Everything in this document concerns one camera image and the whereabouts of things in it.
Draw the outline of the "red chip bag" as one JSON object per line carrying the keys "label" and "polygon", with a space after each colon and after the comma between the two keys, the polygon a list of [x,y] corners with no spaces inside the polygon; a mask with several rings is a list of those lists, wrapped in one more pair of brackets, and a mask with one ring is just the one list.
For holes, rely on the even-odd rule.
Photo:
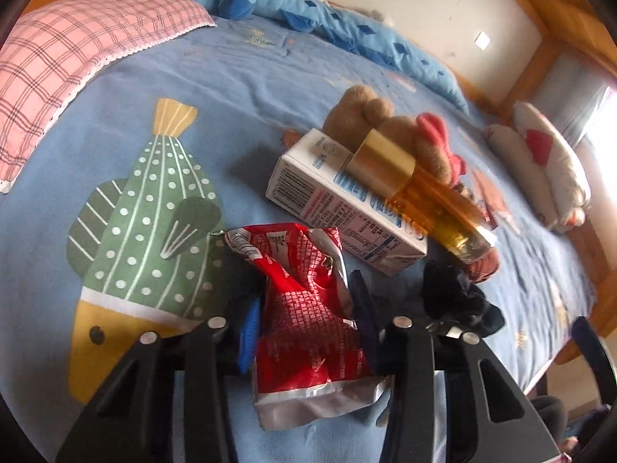
{"label": "red chip bag", "polygon": [[295,429],[378,401],[388,380],[361,347],[338,230],[252,225],[225,239],[267,279],[253,361],[261,427]]}

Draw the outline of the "amber glass bottle gold cap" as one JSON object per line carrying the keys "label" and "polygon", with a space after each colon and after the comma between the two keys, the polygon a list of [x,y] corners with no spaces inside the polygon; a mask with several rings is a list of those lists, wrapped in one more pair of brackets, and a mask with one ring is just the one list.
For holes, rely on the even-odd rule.
{"label": "amber glass bottle gold cap", "polygon": [[411,154],[376,130],[364,139],[346,171],[465,264],[480,260],[496,244],[472,201],[436,181]]}

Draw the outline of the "brown plush toy pink bow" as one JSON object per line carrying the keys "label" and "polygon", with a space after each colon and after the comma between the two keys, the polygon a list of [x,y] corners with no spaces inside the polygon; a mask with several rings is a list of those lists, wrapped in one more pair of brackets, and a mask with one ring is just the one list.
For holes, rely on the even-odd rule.
{"label": "brown plush toy pink bow", "polygon": [[445,121],[425,112],[396,116],[394,105],[371,87],[354,85],[342,95],[323,122],[322,132],[355,152],[371,130],[397,144],[441,184],[455,187],[467,173],[467,164],[450,146]]}

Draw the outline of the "black cloth scrunchie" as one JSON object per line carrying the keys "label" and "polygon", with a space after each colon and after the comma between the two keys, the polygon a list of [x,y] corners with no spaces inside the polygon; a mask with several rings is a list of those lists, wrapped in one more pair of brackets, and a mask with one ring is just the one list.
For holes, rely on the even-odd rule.
{"label": "black cloth scrunchie", "polygon": [[480,287],[457,265],[429,261],[423,269],[419,295],[428,317],[458,322],[481,338],[505,326],[500,308],[491,304]]}

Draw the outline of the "white blue milk carton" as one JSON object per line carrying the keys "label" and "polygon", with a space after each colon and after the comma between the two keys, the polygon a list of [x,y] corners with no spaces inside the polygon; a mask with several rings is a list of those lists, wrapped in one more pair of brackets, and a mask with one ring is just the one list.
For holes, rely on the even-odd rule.
{"label": "white blue milk carton", "polygon": [[266,196],[311,227],[336,228],[345,250],[395,276],[427,255],[427,238],[345,170],[351,157],[313,128],[279,157]]}

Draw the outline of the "blue fish-print bedspread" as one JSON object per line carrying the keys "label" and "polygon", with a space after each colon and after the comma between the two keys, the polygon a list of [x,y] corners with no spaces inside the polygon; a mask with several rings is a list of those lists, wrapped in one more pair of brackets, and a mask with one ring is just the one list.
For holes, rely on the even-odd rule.
{"label": "blue fish-print bedspread", "polygon": [[567,237],[549,232],[487,147],[489,118],[459,110],[411,81],[314,35],[260,17],[220,20],[103,69],[76,96],[1,200],[1,392],[38,451],[56,457],[82,406],[69,390],[70,352],[82,276],[66,255],[71,231],[87,246],[116,214],[94,216],[130,186],[151,142],[157,100],[194,106],[197,119],[172,158],[191,157],[227,228],[284,223],[266,196],[287,128],[320,128],[344,91],[371,86],[398,113],[433,112],[453,151],[502,193],[514,219],[499,224],[500,266],[482,286],[504,314],[488,343],[523,388],[564,346],[595,292]]}

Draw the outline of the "cream pillow lower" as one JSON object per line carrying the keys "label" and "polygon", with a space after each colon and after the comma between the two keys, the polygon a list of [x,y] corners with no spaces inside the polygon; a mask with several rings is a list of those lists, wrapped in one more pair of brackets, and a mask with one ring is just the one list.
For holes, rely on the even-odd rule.
{"label": "cream pillow lower", "polygon": [[557,213],[545,171],[533,161],[531,150],[518,132],[505,125],[491,124],[486,128],[485,138],[544,227],[567,232],[583,225],[586,214],[582,208],[575,207],[564,218]]}

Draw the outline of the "white red-patterned pillow upper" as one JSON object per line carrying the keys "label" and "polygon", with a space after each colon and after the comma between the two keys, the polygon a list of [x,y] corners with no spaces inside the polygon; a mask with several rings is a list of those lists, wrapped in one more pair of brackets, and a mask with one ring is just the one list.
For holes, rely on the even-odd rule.
{"label": "white red-patterned pillow upper", "polygon": [[514,128],[531,150],[533,161],[545,171],[561,221],[574,210],[585,209],[591,200],[591,187],[570,144],[531,103],[516,101],[511,114]]}

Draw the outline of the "small white plush toy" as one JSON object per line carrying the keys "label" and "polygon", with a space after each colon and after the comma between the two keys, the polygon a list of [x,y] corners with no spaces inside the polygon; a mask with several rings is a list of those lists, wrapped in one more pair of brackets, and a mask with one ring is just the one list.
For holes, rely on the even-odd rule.
{"label": "small white plush toy", "polygon": [[367,8],[357,8],[356,12],[367,18],[375,20],[376,22],[382,23],[385,26],[394,26],[393,18],[389,14],[383,13],[380,10],[367,10]]}

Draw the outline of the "grey window curtain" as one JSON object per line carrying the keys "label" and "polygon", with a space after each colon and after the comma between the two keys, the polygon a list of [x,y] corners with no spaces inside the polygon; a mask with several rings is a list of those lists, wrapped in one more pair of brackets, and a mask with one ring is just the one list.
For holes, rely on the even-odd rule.
{"label": "grey window curtain", "polygon": [[600,72],[574,54],[562,52],[530,102],[575,149],[586,136],[587,123],[610,86],[610,81]]}

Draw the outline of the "blue dinosaur plush bolster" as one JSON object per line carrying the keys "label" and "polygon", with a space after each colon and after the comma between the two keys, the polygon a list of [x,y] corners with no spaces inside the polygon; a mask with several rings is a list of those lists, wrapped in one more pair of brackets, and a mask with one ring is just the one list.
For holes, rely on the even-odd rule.
{"label": "blue dinosaur plush bolster", "polygon": [[321,0],[194,0],[228,20],[263,17],[314,34],[347,52],[407,75],[463,113],[469,111],[454,73],[395,29],[354,10]]}

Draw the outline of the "pink plaid pillow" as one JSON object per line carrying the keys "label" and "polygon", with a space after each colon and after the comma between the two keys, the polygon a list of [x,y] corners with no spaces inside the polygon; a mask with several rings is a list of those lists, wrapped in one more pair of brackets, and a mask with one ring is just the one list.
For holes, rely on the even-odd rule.
{"label": "pink plaid pillow", "polygon": [[1,190],[103,68],[211,27],[194,0],[59,0],[18,19],[1,48]]}

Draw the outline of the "white wall switch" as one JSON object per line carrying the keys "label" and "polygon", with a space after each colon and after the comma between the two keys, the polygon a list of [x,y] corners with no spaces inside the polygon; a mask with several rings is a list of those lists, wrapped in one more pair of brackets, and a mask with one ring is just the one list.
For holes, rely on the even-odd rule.
{"label": "white wall switch", "polygon": [[491,44],[491,38],[489,38],[484,31],[480,31],[474,43],[480,50],[484,51],[488,45]]}

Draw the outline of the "wooden bunk bed frame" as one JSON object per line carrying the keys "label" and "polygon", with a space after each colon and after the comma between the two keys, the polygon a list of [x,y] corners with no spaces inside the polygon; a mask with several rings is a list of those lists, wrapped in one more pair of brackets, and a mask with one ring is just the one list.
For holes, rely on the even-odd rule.
{"label": "wooden bunk bed frame", "polygon": [[[22,10],[19,17],[38,10],[47,4],[57,0],[16,0],[17,10]],[[368,3],[357,3],[361,0],[329,0],[329,3],[345,8],[354,6],[370,6]],[[386,5],[388,12],[399,14],[410,10],[412,0],[370,0],[376,6]],[[419,3],[429,4],[429,0],[418,0]],[[442,3],[430,3],[432,10],[445,10],[445,0]],[[448,64],[454,72],[458,84],[467,99],[476,106],[489,113],[500,116],[504,121],[510,118],[511,108],[515,100],[530,100],[530,96],[539,92],[541,82],[546,79],[550,67],[556,64],[560,53],[572,53],[585,66],[599,73],[603,79],[607,79],[616,85],[616,31],[612,24],[605,25],[604,10],[596,10],[590,0],[511,0],[514,10],[521,10],[525,19],[531,22],[532,30],[536,30],[541,37],[539,45],[533,48],[533,54],[529,60],[524,60],[525,68],[521,72],[513,73],[505,94],[492,94],[488,84],[497,85],[498,66],[505,68],[505,52],[500,52],[501,63],[484,68],[480,71],[479,66],[475,73],[470,72],[470,67],[463,67],[452,60],[441,59]],[[18,19],[17,10],[11,10],[13,23]],[[445,46],[445,38],[454,38],[461,35],[462,31],[448,31],[445,38],[437,40],[433,32],[433,38],[420,38],[419,17],[413,21],[411,17],[397,17],[396,22],[401,25],[410,24],[411,30],[403,30],[402,33],[412,42],[417,42],[420,47],[426,48],[430,53],[437,54],[440,44]],[[609,242],[609,233],[613,227],[607,226],[607,221],[616,221],[616,211],[595,213],[595,220],[588,220],[592,226],[583,227],[583,233],[574,233],[571,238],[575,240],[575,246],[579,254],[583,255],[583,265],[592,282],[599,287],[599,300],[592,309],[591,324],[604,338],[616,336],[616,239]]]}

